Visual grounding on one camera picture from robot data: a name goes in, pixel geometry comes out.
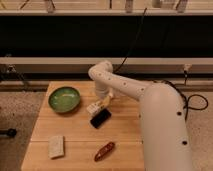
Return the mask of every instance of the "bracket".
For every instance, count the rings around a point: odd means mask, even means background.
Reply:
[[[188,0],[179,0],[178,4],[176,5],[176,10],[179,13],[183,13],[186,9]]]
[[[53,13],[55,11],[55,5],[52,0],[44,0],[45,6],[48,13]]]
[[[133,0],[126,0],[125,10],[127,13],[131,13],[133,10]]]
[[[4,5],[4,3],[2,2],[2,0],[0,0],[0,5],[2,6],[3,9],[6,9],[6,6]]]

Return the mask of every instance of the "black wall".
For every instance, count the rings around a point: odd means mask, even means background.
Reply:
[[[0,17],[0,56],[120,57],[141,17]],[[134,57],[213,57],[213,17],[146,16]]]

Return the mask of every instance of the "floor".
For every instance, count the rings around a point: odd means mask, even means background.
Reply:
[[[209,100],[205,111],[190,111],[187,121],[196,171],[213,170],[213,92],[196,92]],[[0,129],[16,128],[15,139],[0,137],[0,171],[20,171],[44,92],[0,92]],[[192,99],[199,107],[203,101]]]

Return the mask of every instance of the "bowl rim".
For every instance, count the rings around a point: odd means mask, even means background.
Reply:
[[[78,94],[78,103],[76,104],[76,105],[74,105],[72,108],[70,108],[69,110],[64,110],[64,111],[58,111],[57,109],[55,109],[52,105],[51,105],[51,103],[50,103],[50,100],[51,100],[51,98],[53,97],[53,95],[57,92],[57,91],[59,91],[59,90],[61,90],[61,89],[72,89],[72,90],[74,90],[77,94]],[[54,110],[56,113],[67,113],[67,112],[70,112],[70,111],[72,111],[73,109],[75,109],[77,106],[78,106],[78,104],[80,103],[80,98],[81,96],[80,96],[80,93],[79,93],[79,91],[76,89],[76,88],[74,88],[74,87],[71,87],[71,86],[63,86],[63,87],[59,87],[59,88],[56,88],[54,91],[52,91],[51,92],[51,94],[49,95],[49,97],[48,97],[48,104],[49,104],[49,106],[51,107],[51,109],[52,110]]]

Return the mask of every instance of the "red object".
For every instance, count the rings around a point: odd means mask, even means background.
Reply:
[[[115,143],[114,142],[109,142],[107,145],[105,145],[104,147],[102,147],[98,153],[95,155],[94,160],[97,162],[99,160],[101,160],[106,154],[108,154],[110,151],[112,151],[115,147]]]

